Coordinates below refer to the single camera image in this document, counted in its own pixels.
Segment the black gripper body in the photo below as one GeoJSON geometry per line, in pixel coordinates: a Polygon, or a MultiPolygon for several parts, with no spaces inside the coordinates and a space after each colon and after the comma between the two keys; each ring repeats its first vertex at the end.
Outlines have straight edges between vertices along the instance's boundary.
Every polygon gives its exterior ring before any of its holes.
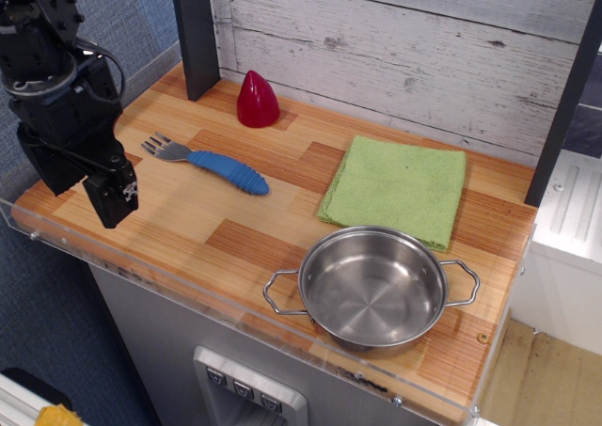
{"type": "Polygon", "coordinates": [[[134,171],[115,137],[120,92],[104,58],[86,58],[68,75],[8,84],[9,108],[52,150],[91,175],[134,171]]]}

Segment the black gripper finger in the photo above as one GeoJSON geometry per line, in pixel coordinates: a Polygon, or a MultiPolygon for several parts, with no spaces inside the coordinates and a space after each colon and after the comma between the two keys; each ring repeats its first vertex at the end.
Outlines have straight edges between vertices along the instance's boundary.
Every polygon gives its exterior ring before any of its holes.
{"type": "Polygon", "coordinates": [[[106,229],[114,229],[138,209],[137,179],[132,170],[113,175],[91,175],[83,185],[106,229]]]}
{"type": "Polygon", "coordinates": [[[46,186],[60,196],[83,179],[83,171],[58,150],[47,147],[33,129],[20,122],[17,137],[25,156],[46,186]]]}

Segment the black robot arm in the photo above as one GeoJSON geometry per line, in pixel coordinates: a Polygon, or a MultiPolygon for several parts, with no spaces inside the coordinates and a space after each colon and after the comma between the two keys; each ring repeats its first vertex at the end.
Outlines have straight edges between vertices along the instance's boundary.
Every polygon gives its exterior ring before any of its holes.
{"type": "Polygon", "coordinates": [[[133,164],[116,139],[119,63],[78,37],[77,0],[1,0],[1,83],[18,117],[18,140],[57,196],[82,183],[103,226],[138,207],[133,164]]]}

